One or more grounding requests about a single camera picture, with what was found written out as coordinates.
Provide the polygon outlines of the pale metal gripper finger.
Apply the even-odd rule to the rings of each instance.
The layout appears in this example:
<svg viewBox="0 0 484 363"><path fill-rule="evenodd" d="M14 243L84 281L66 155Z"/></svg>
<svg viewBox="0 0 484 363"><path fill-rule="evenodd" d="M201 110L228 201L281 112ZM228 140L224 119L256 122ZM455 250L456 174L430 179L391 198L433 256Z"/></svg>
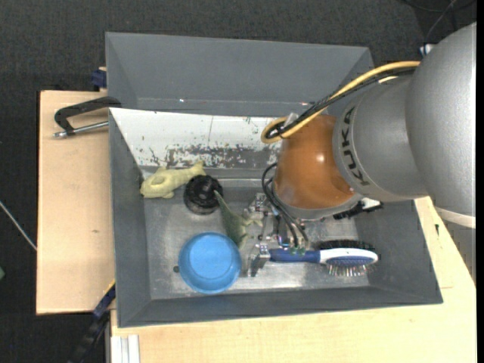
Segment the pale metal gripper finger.
<svg viewBox="0 0 484 363"><path fill-rule="evenodd" d="M256 244L248 257L248 264L247 264L247 276L248 277L255 277L257 275L258 270L264 267L267 261L270 260L270 252L268 248L268 244L260 243Z"/></svg>
<svg viewBox="0 0 484 363"><path fill-rule="evenodd" d="M268 201L264 193L256 193L253 201L247 207L247 218L262 221L269 215Z"/></svg>

